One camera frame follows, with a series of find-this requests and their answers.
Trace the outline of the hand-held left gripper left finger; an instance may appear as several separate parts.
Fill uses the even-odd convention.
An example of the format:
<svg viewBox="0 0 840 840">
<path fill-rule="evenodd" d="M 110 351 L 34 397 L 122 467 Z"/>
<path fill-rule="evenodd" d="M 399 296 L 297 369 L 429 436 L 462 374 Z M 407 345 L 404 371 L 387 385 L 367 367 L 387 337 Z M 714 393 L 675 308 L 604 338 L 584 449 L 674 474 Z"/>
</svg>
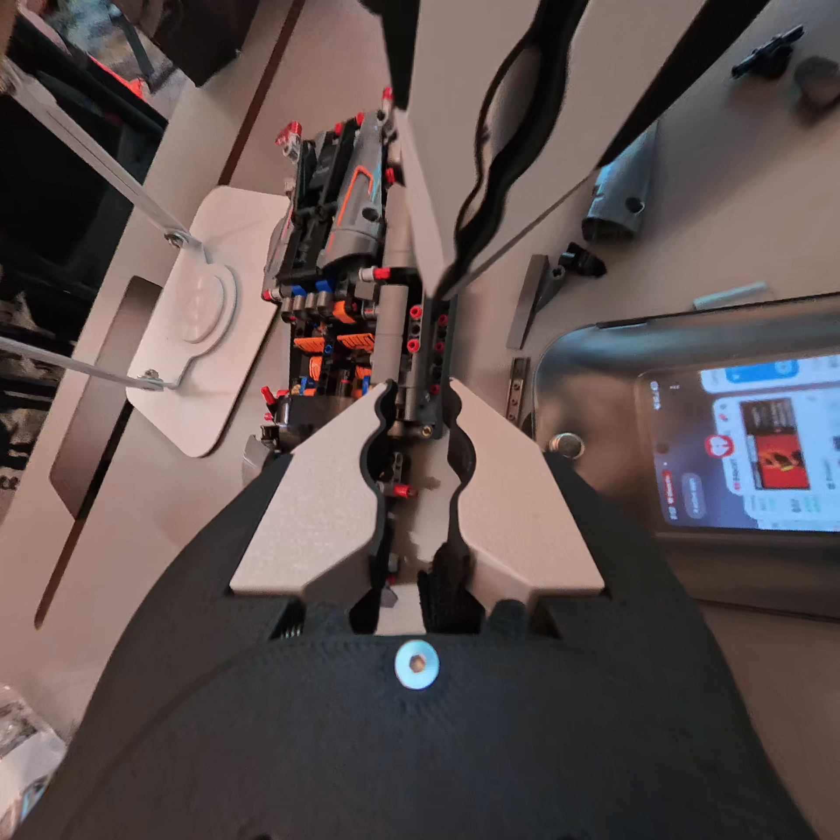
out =
<svg viewBox="0 0 840 840">
<path fill-rule="evenodd" d="M 233 595 L 342 607 L 377 629 L 388 549 L 377 481 L 396 418 L 396 385 L 373 385 L 295 447 L 229 582 Z"/>
</svg>

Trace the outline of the black lego pin connector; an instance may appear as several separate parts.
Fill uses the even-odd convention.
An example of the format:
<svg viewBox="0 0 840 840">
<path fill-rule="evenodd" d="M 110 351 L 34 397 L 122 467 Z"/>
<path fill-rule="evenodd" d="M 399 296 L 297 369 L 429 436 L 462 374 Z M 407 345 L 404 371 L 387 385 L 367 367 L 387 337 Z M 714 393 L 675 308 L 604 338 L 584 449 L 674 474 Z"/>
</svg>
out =
<svg viewBox="0 0 840 840">
<path fill-rule="evenodd" d="M 804 35 L 803 24 L 777 34 L 733 66 L 731 78 L 740 80 L 752 76 L 765 80 L 779 79 L 786 72 L 795 46 Z"/>
</svg>

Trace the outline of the light grey lego axle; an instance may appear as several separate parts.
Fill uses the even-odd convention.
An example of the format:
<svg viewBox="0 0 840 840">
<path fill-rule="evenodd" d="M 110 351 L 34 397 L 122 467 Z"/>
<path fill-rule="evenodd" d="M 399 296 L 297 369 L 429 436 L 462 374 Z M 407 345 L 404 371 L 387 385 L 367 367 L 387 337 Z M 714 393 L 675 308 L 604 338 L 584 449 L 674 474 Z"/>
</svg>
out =
<svg viewBox="0 0 840 840">
<path fill-rule="evenodd" d="M 768 289 L 766 282 L 757 281 L 744 286 L 732 287 L 697 297 L 692 301 L 691 307 L 696 312 L 723 308 L 732 305 L 735 301 L 763 293 Z"/>
</svg>

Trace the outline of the white desk lamp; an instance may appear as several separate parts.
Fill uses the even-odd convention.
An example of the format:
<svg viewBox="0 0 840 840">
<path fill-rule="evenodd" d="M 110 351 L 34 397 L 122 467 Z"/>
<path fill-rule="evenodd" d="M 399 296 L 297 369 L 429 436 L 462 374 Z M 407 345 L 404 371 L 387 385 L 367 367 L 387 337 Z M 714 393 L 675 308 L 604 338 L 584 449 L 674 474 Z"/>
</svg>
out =
<svg viewBox="0 0 840 840">
<path fill-rule="evenodd" d="M 289 198 L 221 185 L 203 199 L 191 225 L 184 225 L 38 80 L 5 59 L 2 81 L 5 92 L 178 248 L 127 374 L 5 337 L 2 349 L 124 386 L 132 406 L 184 455 L 208 455 L 275 316 L 261 293 L 272 235 L 291 210 Z"/>
</svg>

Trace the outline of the grey lego car model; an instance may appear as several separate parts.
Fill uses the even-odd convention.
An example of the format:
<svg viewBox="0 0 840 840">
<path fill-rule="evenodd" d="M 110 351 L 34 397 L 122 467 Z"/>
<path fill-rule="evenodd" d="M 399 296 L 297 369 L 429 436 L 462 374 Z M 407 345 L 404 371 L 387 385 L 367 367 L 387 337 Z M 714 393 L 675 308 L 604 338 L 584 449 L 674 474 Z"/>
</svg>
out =
<svg viewBox="0 0 840 840">
<path fill-rule="evenodd" d="M 421 488 L 412 463 L 440 439 L 442 386 L 455 304 L 424 291 L 403 182 L 394 93 L 381 106 L 304 140 L 290 122 L 277 144 L 297 167 L 290 211 L 273 234 L 261 297 L 287 325 L 284 388 L 261 388 L 264 420 L 245 447 L 244 482 L 292 450 L 373 385 L 396 386 L 384 491 L 388 549 L 381 606 L 394 607 L 409 571 L 398 529 Z"/>
</svg>

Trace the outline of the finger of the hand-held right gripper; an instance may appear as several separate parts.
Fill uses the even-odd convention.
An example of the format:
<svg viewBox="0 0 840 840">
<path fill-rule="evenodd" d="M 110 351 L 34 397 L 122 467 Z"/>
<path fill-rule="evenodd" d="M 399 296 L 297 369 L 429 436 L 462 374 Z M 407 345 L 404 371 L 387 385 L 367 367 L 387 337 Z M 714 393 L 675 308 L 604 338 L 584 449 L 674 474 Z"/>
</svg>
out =
<svg viewBox="0 0 840 840">
<path fill-rule="evenodd" d="M 438 174 L 447 300 L 614 160 L 767 2 L 444 2 L 458 84 Z"/>
<path fill-rule="evenodd" d="M 381 24 L 426 294 L 450 299 L 544 210 L 548 2 L 364 2 Z"/>
</svg>

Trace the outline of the clear bag of lego parts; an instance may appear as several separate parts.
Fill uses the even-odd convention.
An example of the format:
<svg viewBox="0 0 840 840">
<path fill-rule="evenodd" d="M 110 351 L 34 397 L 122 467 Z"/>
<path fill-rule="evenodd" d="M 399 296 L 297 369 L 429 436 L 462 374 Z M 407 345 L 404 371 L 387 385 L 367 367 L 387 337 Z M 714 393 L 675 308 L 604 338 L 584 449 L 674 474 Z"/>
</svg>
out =
<svg viewBox="0 0 840 840">
<path fill-rule="evenodd" d="M 67 745 L 13 687 L 1 686 L 1 838 L 15 835 L 32 812 Z"/>
</svg>

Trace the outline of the dark grey lego beam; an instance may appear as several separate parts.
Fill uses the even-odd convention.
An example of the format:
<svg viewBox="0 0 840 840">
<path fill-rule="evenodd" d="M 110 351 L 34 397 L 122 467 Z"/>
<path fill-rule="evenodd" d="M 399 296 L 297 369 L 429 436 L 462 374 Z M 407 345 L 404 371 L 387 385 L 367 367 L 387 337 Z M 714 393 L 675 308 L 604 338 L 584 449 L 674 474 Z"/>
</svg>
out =
<svg viewBox="0 0 840 840">
<path fill-rule="evenodd" d="M 522 428 L 523 405 L 529 384 L 530 358 L 517 356 L 511 362 L 505 417 L 510 424 Z"/>
</svg>

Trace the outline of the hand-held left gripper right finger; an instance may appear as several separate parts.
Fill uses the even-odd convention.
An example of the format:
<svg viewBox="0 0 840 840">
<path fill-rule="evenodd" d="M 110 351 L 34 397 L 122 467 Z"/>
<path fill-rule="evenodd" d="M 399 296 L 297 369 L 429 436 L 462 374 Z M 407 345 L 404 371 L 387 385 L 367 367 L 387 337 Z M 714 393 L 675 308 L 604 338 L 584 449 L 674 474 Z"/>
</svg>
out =
<svg viewBox="0 0 840 840">
<path fill-rule="evenodd" d="M 418 575 L 425 629 L 475 634 L 503 602 L 600 595 L 606 584 L 541 448 L 452 377 L 447 461 L 458 478 L 446 540 Z"/>
</svg>

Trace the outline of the smartphone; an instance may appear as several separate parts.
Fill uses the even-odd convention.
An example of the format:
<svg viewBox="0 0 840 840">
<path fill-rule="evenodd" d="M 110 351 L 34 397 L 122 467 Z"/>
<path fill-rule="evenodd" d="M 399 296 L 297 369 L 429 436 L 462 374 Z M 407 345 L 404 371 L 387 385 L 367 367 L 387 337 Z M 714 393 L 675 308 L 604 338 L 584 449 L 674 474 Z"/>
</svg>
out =
<svg viewBox="0 0 840 840">
<path fill-rule="evenodd" d="M 667 529 L 838 533 L 838 353 L 660 368 L 634 385 Z"/>
</svg>

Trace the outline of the grey curved lego panel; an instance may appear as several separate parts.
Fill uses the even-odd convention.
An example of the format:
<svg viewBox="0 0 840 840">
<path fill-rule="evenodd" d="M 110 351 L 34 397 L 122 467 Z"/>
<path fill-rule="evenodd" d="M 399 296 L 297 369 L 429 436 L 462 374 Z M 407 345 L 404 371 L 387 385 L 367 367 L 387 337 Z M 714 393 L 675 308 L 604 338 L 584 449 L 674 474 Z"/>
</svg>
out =
<svg viewBox="0 0 840 840">
<path fill-rule="evenodd" d="M 581 222 L 586 242 L 627 242 L 638 238 L 652 182 L 658 124 L 658 120 L 651 123 L 599 171 L 590 208 Z"/>
</svg>

